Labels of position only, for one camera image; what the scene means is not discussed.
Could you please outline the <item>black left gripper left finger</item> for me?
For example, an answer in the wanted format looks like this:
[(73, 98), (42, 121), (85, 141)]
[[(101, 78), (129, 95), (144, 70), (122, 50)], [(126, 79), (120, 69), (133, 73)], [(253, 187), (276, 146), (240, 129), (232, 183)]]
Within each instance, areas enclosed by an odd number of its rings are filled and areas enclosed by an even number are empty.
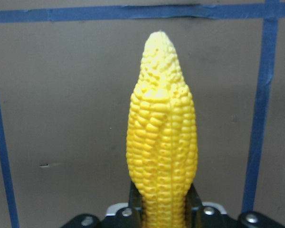
[(133, 208), (137, 211), (138, 215), (139, 215), (139, 227), (142, 228), (143, 227), (143, 213), (142, 213), (142, 209), (143, 209), (143, 201), (142, 201), (142, 196), (139, 193), (137, 187), (135, 186), (135, 184), (133, 182), (131, 182), (130, 184), (130, 193), (129, 193), (129, 207)]

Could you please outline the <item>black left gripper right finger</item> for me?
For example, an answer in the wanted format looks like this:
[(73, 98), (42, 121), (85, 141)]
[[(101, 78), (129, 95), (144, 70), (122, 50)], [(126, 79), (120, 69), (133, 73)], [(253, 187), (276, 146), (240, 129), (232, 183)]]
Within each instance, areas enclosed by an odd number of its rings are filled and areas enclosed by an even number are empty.
[(194, 187), (191, 184), (190, 189), (186, 195), (186, 210), (185, 210), (185, 224), (187, 228), (201, 228), (201, 210), (203, 208), (201, 199)]

